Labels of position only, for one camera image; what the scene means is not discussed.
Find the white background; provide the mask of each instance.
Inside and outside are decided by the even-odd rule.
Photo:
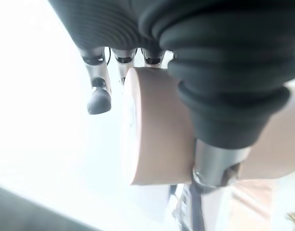
[[[108,70],[112,110],[90,116],[88,73],[49,3],[0,1],[0,186],[104,231],[157,230],[168,186],[122,185],[113,55]]]

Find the black wire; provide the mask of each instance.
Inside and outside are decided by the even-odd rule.
[[[108,47],[108,48],[109,48],[109,58],[108,58],[108,61],[107,61],[107,66],[110,63],[110,59],[111,59],[111,48],[110,47]]]
[[[194,231],[205,231],[204,217],[203,217],[203,206],[202,206],[202,195],[204,191],[202,188],[192,179],[190,185],[191,194],[191,214],[192,227]]]

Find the brown packing tape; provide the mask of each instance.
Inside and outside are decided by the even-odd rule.
[[[128,184],[190,181],[194,135],[176,86],[166,70],[132,68],[127,74],[122,155]],[[252,148],[241,179],[274,179],[294,170],[295,90],[287,106],[272,117]]]

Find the robotic hand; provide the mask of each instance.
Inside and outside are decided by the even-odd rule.
[[[90,114],[111,108],[104,47],[114,53],[122,84],[137,48],[155,67],[164,51],[173,51],[168,73],[179,82],[195,136],[186,191],[195,198],[238,179],[261,131],[290,96],[284,83],[295,78],[295,0],[49,2],[86,63]]]

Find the black corrugated bellows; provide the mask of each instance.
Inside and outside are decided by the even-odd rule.
[[[160,51],[153,39],[140,35],[136,21],[116,0],[49,0],[75,44],[83,50],[111,47]]]
[[[283,84],[295,78],[295,1],[159,1],[139,30],[176,54],[169,73],[207,144],[253,145],[290,96]]]

